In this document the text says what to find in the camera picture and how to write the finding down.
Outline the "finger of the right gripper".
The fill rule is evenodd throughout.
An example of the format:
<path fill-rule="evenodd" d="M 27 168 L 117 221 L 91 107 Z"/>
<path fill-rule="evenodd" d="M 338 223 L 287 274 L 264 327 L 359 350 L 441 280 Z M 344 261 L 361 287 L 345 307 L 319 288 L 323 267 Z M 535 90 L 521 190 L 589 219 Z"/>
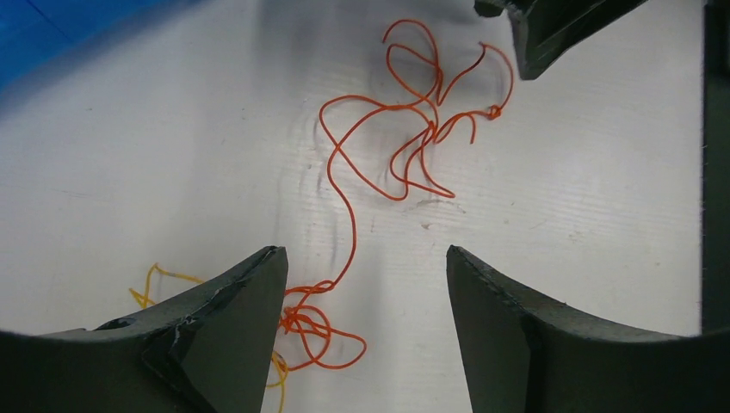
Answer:
<path fill-rule="evenodd" d="M 535 80 L 561 55 L 641 6 L 645 0 L 475 0 L 484 18 L 506 14 L 519 76 Z"/>

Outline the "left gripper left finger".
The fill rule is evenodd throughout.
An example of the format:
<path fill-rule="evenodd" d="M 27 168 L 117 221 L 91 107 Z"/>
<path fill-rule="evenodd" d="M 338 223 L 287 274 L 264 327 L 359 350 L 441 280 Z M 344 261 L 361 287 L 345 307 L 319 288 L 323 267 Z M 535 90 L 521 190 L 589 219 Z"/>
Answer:
<path fill-rule="evenodd" d="M 288 277 L 265 247 L 94 330 L 1 335 L 4 412 L 258 412 Z"/>

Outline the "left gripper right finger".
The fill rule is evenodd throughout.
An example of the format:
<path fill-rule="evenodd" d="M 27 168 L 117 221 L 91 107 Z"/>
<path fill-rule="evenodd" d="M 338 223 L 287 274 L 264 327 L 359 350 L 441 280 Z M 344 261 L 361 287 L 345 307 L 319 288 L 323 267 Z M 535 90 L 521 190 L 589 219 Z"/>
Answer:
<path fill-rule="evenodd" d="M 575 309 L 451 246 L 447 281 L 475 412 L 726 412 L 729 332 L 675 336 Z"/>

